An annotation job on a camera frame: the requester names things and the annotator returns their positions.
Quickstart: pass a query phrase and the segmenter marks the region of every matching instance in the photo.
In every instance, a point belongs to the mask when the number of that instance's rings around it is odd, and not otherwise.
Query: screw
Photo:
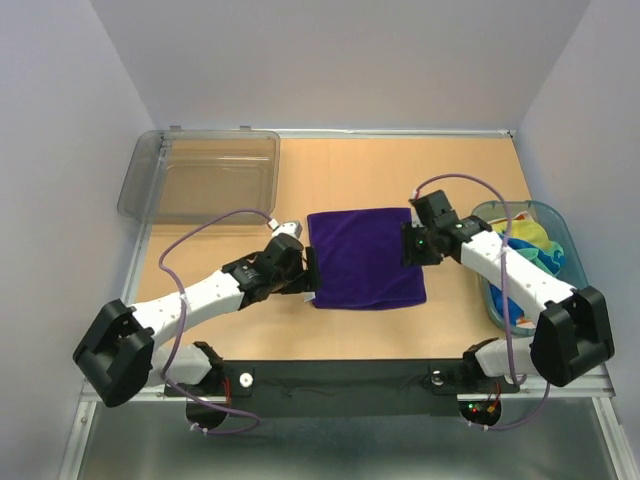
[[[240,375],[240,385],[244,388],[249,388],[253,385],[253,376],[250,373],[243,373]]]
[[[433,372],[431,372],[431,383],[433,383],[436,387],[444,385],[444,377],[442,376],[442,372],[440,370],[434,370]]]

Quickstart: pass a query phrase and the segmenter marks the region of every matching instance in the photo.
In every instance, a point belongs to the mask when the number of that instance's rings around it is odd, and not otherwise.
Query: folded cloth
[[[422,268],[402,266],[400,225],[408,208],[313,213],[307,217],[322,286],[317,308],[386,310],[427,301]]]

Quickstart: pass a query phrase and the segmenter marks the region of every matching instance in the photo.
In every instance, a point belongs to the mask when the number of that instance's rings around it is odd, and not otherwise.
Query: cable
[[[422,190],[426,185],[429,185],[430,183],[433,183],[437,180],[442,180],[444,178],[464,178],[466,180],[471,180],[472,182],[478,183],[483,187],[486,187],[487,189],[489,189],[496,197],[498,197],[498,200],[500,200],[500,203],[502,203],[505,216],[507,217],[507,228],[502,236],[502,248],[500,252],[500,286],[502,288],[502,304],[508,305],[509,304],[509,291],[508,291],[509,277],[507,276],[507,256],[505,255],[505,252],[506,252],[509,238],[511,236],[512,220],[511,220],[511,209],[509,208],[507,201],[500,194],[500,192],[498,192],[495,188],[493,188],[487,182],[485,182],[480,178],[474,177],[473,175],[467,175],[465,173],[446,173],[446,174],[437,175],[428,180],[425,180],[420,185],[418,185],[418,187],[413,191],[411,198],[413,200],[417,199],[420,196],[420,190]],[[526,381],[527,377],[525,375],[520,380],[518,380],[518,377],[516,375],[515,360],[513,358],[513,336],[511,334],[511,321],[509,319],[509,309],[504,308],[503,310],[504,310],[503,316],[504,316],[504,325],[505,325],[505,337],[507,340],[507,359],[509,361],[509,374],[511,375],[511,380],[513,381],[514,385],[520,386]],[[517,422],[510,423],[508,425],[500,425],[500,426],[493,426],[493,427],[490,427],[488,425],[474,424],[472,422],[469,422],[469,425],[478,425],[478,427],[483,428],[485,430],[509,430],[511,428],[516,428],[521,425],[524,425],[525,423],[528,423],[534,418],[536,418],[538,414],[542,411],[542,408],[544,407],[547,401],[547,398],[549,397],[550,391],[551,391],[551,384],[547,382],[547,388],[545,389],[545,392],[542,397],[542,400],[540,401],[540,404],[536,407],[536,409],[530,415],[528,415],[527,417],[521,420],[518,420]]]
[[[542,411],[542,408],[547,403],[547,399],[549,398],[549,393],[550,392],[551,392],[551,384],[549,382],[547,382],[547,388],[545,388],[544,395],[542,396],[542,400],[540,400],[540,403],[538,404],[536,409],[533,412],[531,412],[529,415],[527,415],[526,417],[524,417],[524,418],[522,418],[520,420],[517,420],[517,421],[515,421],[513,423],[508,423],[506,425],[494,425],[492,427],[490,427],[489,425],[480,425],[479,423],[473,423],[473,422],[469,422],[468,425],[470,427],[476,426],[477,428],[481,428],[483,430],[493,430],[493,431],[511,430],[512,428],[521,427],[522,425],[525,425],[526,423],[529,423],[530,421],[535,419],[538,415],[540,415],[540,412]]]
[[[225,213],[224,215],[220,215],[219,217],[214,218],[210,222],[207,222],[204,225],[200,225],[199,227],[191,230],[189,233],[180,237],[178,240],[176,240],[171,245],[169,245],[169,247],[167,247],[167,249],[164,252],[162,252],[162,254],[160,255],[160,258],[158,259],[158,267],[160,268],[160,270],[162,270],[163,272],[166,272],[173,279],[176,286],[178,287],[178,292],[180,292],[180,317],[178,318],[178,326],[176,327],[175,339],[173,341],[173,345],[171,346],[171,352],[169,353],[169,358],[167,359],[167,363],[165,363],[164,367],[162,367],[162,371],[160,372],[162,379],[165,381],[167,385],[169,385],[175,391],[187,397],[189,400],[192,400],[204,407],[210,408],[212,410],[217,410],[219,412],[224,412],[228,415],[233,415],[236,417],[250,418],[254,421],[251,425],[247,425],[245,427],[240,427],[232,430],[222,430],[222,431],[208,430],[207,428],[200,427],[198,424],[195,424],[195,423],[191,424],[192,429],[198,430],[204,433],[205,435],[231,435],[236,433],[248,432],[249,430],[253,430],[255,427],[260,425],[262,423],[262,420],[255,413],[223,407],[221,405],[217,405],[215,403],[202,400],[200,397],[197,397],[189,393],[188,391],[186,391],[184,388],[180,387],[176,382],[174,382],[168,377],[169,368],[171,367],[171,364],[173,363],[173,360],[175,359],[176,354],[178,353],[178,348],[180,347],[180,342],[182,341],[182,334],[184,333],[184,328],[187,323],[187,303],[185,300],[186,291],[184,288],[184,284],[182,283],[182,280],[180,280],[180,277],[178,277],[178,274],[176,272],[174,272],[171,268],[167,267],[164,264],[164,260],[167,257],[167,255],[169,255],[169,253],[171,253],[178,245],[180,245],[185,240],[188,240],[189,238],[193,237],[196,233],[201,232],[205,228],[213,225],[214,223],[218,223],[219,221],[224,220],[225,218],[230,217],[232,215],[236,215],[238,213],[255,213],[256,215],[260,215],[261,217],[264,217],[268,222],[271,222],[273,220],[266,213],[261,212],[259,210],[254,210],[251,208],[244,208],[244,209],[234,210],[229,213]]]
[[[443,175],[437,175],[428,180],[425,180],[420,185],[418,185],[418,187],[414,190],[412,198],[417,199],[420,196],[420,190],[422,190],[426,185],[429,185],[430,183],[433,183],[437,180],[442,180],[444,178],[464,178],[467,180],[471,180],[472,182],[478,183],[483,187],[489,189],[496,197],[498,197],[498,200],[500,200],[500,203],[502,203],[505,216],[507,217],[507,229],[504,231],[504,234],[502,235],[502,249],[500,254],[500,287],[502,289],[502,304],[509,305],[509,292],[508,292],[509,282],[507,277],[507,256],[504,254],[509,242],[509,238],[511,237],[512,222],[511,222],[511,209],[509,208],[509,204],[504,199],[502,194],[498,192],[495,188],[493,188],[491,185],[489,185],[487,182],[485,182],[480,178],[474,177],[473,175],[467,175],[465,173],[445,173]],[[513,335],[511,334],[511,320],[509,318],[509,309],[503,308],[503,312],[504,312],[503,313],[504,331],[505,331],[505,337],[507,340],[507,359],[509,361],[509,374],[511,375],[511,379],[514,385],[520,386],[522,385],[522,383],[524,383],[524,381],[522,382],[518,381],[518,377],[516,376],[515,360],[513,358]]]

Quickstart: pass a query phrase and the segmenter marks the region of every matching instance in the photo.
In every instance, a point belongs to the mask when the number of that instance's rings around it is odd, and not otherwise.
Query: black joint
[[[73,361],[107,407],[123,404],[147,383],[153,330],[142,328],[133,309],[107,303],[73,353]]]
[[[615,353],[602,293],[586,287],[562,302],[547,304],[531,344],[534,366],[548,382],[563,387]]]

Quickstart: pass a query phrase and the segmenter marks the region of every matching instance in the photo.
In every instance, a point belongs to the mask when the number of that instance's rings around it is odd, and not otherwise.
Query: metal surface
[[[504,402],[503,421],[539,400]],[[179,403],[98,406],[81,477],[90,480],[615,479],[589,399],[549,401],[506,432],[428,416],[268,420],[254,432],[190,432]]]
[[[593,406],[600,421],[602,434],[611,454],[611,461],[620,480],[636,480],[638,471],[627,439],[620,428],[611,399],[594,398]]]
[[[59,480],[76,479],[84,456],[96,410],[95,402],[80,402],[71,427],[67,449],[58,475]]]

